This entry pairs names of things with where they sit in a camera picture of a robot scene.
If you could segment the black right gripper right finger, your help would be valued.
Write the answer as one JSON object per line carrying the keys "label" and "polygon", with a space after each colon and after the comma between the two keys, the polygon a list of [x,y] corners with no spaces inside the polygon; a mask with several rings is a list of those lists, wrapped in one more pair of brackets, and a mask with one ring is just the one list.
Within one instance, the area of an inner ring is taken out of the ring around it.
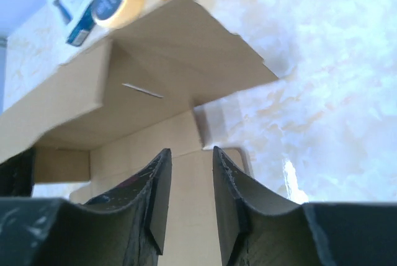
{"label": "black right gripper right finger", "polygon": [[297,204],[213,149],[223,265],[395,265],[394,203]]}

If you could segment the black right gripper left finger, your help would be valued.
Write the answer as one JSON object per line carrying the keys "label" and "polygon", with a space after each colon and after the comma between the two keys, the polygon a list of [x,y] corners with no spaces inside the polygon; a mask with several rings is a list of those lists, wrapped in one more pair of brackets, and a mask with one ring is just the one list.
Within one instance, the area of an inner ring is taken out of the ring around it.
{"label": "black right gripper left finger", "polygon": [[172,157],[83,204],[1,197],[2,265],[156,265],[166,235]]}

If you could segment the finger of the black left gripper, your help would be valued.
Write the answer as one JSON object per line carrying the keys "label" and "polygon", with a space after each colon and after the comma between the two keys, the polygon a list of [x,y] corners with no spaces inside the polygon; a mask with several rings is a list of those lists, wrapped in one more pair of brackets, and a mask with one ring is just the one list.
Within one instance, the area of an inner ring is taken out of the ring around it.
{"label": "finger of the black left gripper", "polygon": [[35,148],[1,164],[1,197],[31,197],[34,187]]}

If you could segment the brown cardboard box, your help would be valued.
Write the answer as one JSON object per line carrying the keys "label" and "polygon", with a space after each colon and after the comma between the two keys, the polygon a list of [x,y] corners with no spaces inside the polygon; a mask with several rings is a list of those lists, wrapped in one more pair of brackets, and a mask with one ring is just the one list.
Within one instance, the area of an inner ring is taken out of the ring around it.
{"label": "brown cardboard box", "polygon": [[1,115],[1,164],[35,148],[34,198],[83,204],[163,149],[200,150],[192,109],[276,80],[194,0],[171,0],[95,42]]}

